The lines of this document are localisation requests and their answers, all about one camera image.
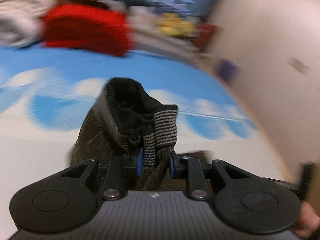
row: gray ribbed surface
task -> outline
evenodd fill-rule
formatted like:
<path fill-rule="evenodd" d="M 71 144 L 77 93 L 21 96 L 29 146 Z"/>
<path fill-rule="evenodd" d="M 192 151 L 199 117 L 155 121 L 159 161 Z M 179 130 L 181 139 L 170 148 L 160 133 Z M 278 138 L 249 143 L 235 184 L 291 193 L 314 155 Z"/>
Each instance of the gray ribbed surface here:
<path fill-rule="evenodd" d="M 223 224 L 204 202 L 182 191 L 129 191 L 122 200 L 107 201 L 86 225 L 71 232 L 41 236 L 20 231 L 12 240 L 298 240 L 290 231 L 253 236 Z"/>

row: black circular pad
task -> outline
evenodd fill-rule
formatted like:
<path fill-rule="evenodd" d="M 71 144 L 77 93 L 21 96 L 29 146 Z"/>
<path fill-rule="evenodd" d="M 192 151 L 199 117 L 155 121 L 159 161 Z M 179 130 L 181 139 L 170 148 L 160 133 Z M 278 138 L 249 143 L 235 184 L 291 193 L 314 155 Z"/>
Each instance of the black circular pad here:
<path fill-rule="evenodd" d="M 35 233 L 60 233 L 86 223 L 97 209 L 97 200 L 73 180 L 41 180 L 19 190 L 10 201 L 14 222 Z"/>
<path fill-rule="evenodd" d="M 274 234 L 293 226 L 300 201 L 265 179 L 233 179 L 215 196 L 213 207 L 232 227 L 251 234 Z"/>
<path fill-rule="evenodd" d="M 58 190 L 47 190 L 37 194 L 33 200 L 33 206 L 44 212 L 54 212 L 65 208 L 69 204 L 68 194 Z"/>
<path fill-rule="evenodd" d="M 241 199 L 242 204 L 254 212 L 270 212 L 277 208 L 278 199 L 266 192 L 249 192 Z"/>

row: cardboard box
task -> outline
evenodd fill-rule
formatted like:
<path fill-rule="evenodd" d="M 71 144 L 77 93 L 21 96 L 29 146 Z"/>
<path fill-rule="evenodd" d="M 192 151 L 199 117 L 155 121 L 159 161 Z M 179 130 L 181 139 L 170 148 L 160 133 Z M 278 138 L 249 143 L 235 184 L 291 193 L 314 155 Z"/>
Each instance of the cardboard box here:
<path fill-rule="evenodd" d="M 313 206 L 318 216 L 320 216 L 320 163 L 312 176 L 312 185 L 306 200 Z"/>

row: yellow object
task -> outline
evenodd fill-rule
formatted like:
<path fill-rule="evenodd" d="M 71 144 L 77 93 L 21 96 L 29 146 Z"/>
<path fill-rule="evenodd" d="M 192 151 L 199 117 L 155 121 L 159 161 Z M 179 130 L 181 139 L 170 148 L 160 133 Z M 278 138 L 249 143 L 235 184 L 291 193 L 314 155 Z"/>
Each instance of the yellow object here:
<path fill-rule="evenodd" d="M 158 20 L 160 32 L 167 36 L 192 36 L 195 28 L 191 22 L 185 21 L 177 14 L 164 13 Z"/>

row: metal screw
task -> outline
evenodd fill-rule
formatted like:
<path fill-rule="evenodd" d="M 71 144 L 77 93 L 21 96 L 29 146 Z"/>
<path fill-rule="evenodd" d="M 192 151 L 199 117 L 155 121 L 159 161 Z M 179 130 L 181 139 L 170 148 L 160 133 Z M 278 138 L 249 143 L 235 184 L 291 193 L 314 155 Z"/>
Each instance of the metal screw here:
<path fill-rule="evenodd" d="M 118 197 L 120 195 L 120 192 L 119 192 L 119 190 L 111 188 L 111 189 L 107 189 L 103 194 L 106 197 Z"/>
<path fill-rule="evenodd" d="M 196 189 L 191 192 L 191 196 L 195 198 L 204 198 L 207 196 L 207 193 L 204 190 Z"/>

